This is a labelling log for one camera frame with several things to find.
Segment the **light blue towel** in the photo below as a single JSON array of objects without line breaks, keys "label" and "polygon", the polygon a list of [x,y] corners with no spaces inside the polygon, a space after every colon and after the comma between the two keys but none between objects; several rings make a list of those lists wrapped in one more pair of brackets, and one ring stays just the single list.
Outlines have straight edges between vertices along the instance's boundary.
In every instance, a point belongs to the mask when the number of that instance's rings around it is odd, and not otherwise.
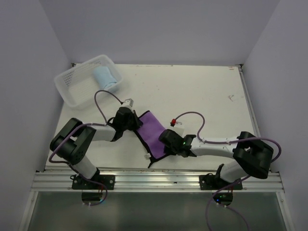
[{"label": "light blue towel", "polygon": [[110,70],[106,66],[98,66],[93,70],[93,76],[100,90],[107,90],[111,93],[117,91],[117,80],[113,77]]}]

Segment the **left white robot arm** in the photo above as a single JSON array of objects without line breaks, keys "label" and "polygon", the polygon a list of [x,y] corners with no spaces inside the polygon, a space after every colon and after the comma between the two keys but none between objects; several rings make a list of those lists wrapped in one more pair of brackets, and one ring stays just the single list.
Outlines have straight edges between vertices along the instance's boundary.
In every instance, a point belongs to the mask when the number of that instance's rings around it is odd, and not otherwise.
[{"label": "left white robot arm", "polygon": [[116,115],[104,124],[83,123],[71,118],[50,142],[51,163],[67,164],[81,178],[89,189],[99,186],[98,168],[86,157],[86,152],[93,141],[115,142],[126,130],[136,131],[143,122],[134,110],[120,107]]}]

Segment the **dark grey purple cloth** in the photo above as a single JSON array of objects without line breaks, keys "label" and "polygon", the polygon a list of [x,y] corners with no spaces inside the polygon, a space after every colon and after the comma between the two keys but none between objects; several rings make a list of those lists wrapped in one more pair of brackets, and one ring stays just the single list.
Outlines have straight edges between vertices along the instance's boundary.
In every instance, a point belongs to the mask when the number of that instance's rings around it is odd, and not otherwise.
[{"label": "dark grey purple cloth", "polygon": [[158,139],[166,129],[151,111],[144,112],[138,119],[142,126],[134,133],[147,151],[150,160],[147,168],[150,168],[152,164],[169,156],[164,152],[164,144]]}]

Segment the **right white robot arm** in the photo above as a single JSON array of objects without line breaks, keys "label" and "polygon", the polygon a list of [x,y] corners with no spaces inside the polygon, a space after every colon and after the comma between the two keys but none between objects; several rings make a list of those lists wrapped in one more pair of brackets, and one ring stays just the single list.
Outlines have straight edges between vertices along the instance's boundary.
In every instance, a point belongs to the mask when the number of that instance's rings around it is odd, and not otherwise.
[{"label": "right white robot arm", "polygon": [[273,148],[249,132],[241,132],[235,140],[200,140],[196,135],[181,137],[173,130],[165,130],[158,138],[164,144],[166,154],[186,157],[219,156],[232,159],[232,162],[219,165],[210,184],[220,189],[231,183],[251,176],[266,179],[269,174]]}]

